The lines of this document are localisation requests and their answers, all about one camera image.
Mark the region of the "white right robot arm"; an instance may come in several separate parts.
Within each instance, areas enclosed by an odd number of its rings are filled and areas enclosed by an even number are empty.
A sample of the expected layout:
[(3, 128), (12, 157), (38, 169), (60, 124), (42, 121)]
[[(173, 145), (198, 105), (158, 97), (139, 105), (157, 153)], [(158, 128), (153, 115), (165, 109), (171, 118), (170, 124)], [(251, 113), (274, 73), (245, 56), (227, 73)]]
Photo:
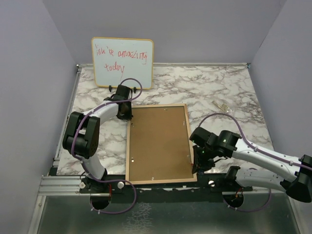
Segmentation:
[(305, 203), (312, 201), (312, 158), (288, 156), (258, 147), (240, 135), (223, 130), (220, 135), (197, 127), (190, 136), (194, 143), (193, 173), (207, 171), (215, 166), (216, 157), (235, 158), (262, 168), (231, 167), (224, 178), (225, 187), (262, 187), (285, 192), (289, 197)]

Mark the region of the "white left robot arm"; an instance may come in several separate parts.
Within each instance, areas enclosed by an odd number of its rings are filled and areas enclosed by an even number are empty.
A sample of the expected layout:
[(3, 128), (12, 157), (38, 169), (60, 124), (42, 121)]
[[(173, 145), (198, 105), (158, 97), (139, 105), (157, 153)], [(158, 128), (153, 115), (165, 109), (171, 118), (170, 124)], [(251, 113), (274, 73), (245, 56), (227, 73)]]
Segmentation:
[(91, 187), (96, 192), (105, 191), (108, 185), (107, 170), (95, 155), (100, 126), (114, 117), (132, 119), (132, 93), (131, 88), (119, 85), (116, 92), (97, 107), (83, 113), (72, 112), (69, 116), (62, 147), (82, 164), (86, 177), (91, 180)]

